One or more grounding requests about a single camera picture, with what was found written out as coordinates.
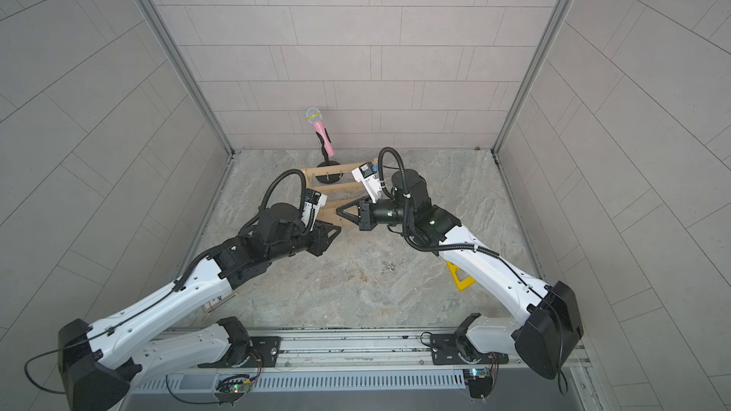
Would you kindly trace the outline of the wooden jewelry display stand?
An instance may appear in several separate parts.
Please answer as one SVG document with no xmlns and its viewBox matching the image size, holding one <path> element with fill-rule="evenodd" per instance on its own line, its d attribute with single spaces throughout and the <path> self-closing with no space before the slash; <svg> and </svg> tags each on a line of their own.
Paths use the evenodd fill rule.
<svg viewBox="0 0 731 411">
<path fill-rule="evenodd" d="M 327 167 L 303 167 L 306 177 L 306 187 L 327 195 L 327 203 L 317 215 L 317 221 L 328 222 L 334 225 L 345 226 L 336 215 L 336 209 L 353 199 L 369 196 L 361 183 L 356 183 L 351 172 L 362 164 L 332 165 Z"/>
</svg>

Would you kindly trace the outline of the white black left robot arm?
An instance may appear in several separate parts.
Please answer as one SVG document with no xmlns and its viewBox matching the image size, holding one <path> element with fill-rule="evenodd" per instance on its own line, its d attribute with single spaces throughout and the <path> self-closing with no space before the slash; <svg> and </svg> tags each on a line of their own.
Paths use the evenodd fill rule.
<svg viewBox="0 0 731 411">
<path fill-rule="evenodd" d="M 171 283 L 114 314 L 76 319 L 58 332 L 57 366 L 72 410 L 110 410 L 145 380 L 191 366 L 232 368 L 263 360 L 243 324 L 219 320 L 192 334 L 157 336 L 203 304 L 265 273 L 279 259 L 306 251 L 320 256 L 340 226 L 318 220 L 325 194 L 308 187 L 300 169 L 280 174 L 257 214 L 239 233 L 196 256 Z"/>
</svg>

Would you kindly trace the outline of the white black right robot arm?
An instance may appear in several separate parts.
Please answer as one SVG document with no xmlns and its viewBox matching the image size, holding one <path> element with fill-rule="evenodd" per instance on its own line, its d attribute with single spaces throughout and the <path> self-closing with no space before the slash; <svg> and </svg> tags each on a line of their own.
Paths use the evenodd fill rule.
<svg viewBox="0 0 731 411">
<path fill-rule="evenodd" d="M 354 201 L 356 214 L 343 205 L 337 215 L 362 231 L 387 226 L 413 249 L 460 268 L 509 311 L 513 322 L 508 328 L 495 327 L 480 314 L 463 321 L 450 348 L 464 362 L 481 363 L 490 353 L 516 355 L 548 380 L 561 377 L 563 365 L 584 336 L 573 289 L 533 277 L 489 249 L 455 215 L 432 203 L 426 180 L 405 167 L 397 150 L 383 148 L 379 153 L 388 154 L 397 163 L 392 185 L 386 186 L 380 164 L 363 163 L 352 176 L 367 196 Z"/>
</svg>

